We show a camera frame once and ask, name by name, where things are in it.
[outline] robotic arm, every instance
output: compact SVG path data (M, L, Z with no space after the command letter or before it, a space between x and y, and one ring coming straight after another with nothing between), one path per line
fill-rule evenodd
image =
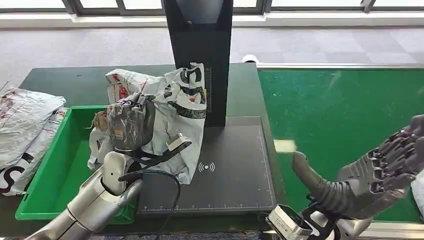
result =
M141 179L128 187L118 181L124 175L125 164L123 154L108 153L103 166L81 185L67 208L26 240L83 240L100 232L141 190Z
M336 239L355 239L375 215L406 196L410 183L424 169L424 115L414 116L379 147L342 167L336 182L316 173L301 152L293 153L292 168L308 188L312 203L295 217L290 217L293 213L287 206L278 206L268 223L283 238L290 233L299 239L324 240L334 232ZM279 225L284 217L301 234L284 231Z
M139 195L140 178L151 171L146 169L170 160L191 145L192 142L179 133L166 143L167 149L162 155L142 150L153 137L153 98L136 92L108 106L108 133L113 151L106 154L103 165L80 186L67 208L26 240L84 240L99 233L122 207ZM127 173L131 169L127 166L132 163L130 158L142 169ZM170 173L162 173L174 178Z

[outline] white plastic bag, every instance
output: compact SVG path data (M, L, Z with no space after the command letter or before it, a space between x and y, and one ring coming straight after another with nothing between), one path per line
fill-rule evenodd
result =
M190 138L192 144L171 160L160 163L150 169L162 170L173 175L182 184L189 184L196 171L200 149L203 139L203 127L206 117L205 71L201 63L192 63L192 68L179 68L164 76L150 76L138 72L116 69L106 74L108 80L107 95L111 104L119 99L126 98L135 92L144 95L154 95L156 108L154 119L153 138L151 142L142 147L146 153L162 155L167 150L166 142L178 133ZM95 147L90 135L90 148ZM112 151L113 147L102 147L104 151ZM102 163L102 157L107 154L96 149L91 149L89 167L94 166L93 160L97 158Z
M37 172L67 110L63 107L54 112L21 159L15 165L0 170L0 193L6 196L25 193L25 187Z
M411 182L411 189L421 216L424 216L424 171L420 172Z
M0 169L19 162L52 113L65 99L11 87L0 99Z

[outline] green tray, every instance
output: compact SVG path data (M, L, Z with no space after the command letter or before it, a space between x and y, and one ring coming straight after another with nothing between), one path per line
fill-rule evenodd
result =
M78 193L80 185L92 174L87 167L89 137L95 114L105 105L72 106L17 208L17 220L52 220ZM122 208L111 225L134 222L135 207Z

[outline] floor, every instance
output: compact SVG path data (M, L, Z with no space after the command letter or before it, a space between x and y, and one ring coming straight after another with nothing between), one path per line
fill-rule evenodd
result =
M422 28L235 28L230 62L415 64L423 43ZM19 86L32 68L174 63L166 28L0 30L0 46L0 88Z

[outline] gray robotic hand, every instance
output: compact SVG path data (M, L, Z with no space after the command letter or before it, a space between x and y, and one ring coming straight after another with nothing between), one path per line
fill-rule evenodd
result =
M301 152L293 154L292 168L320 207L347 218L372 218L404 198L424 169L424 115L342 167L336 182L316 173Z

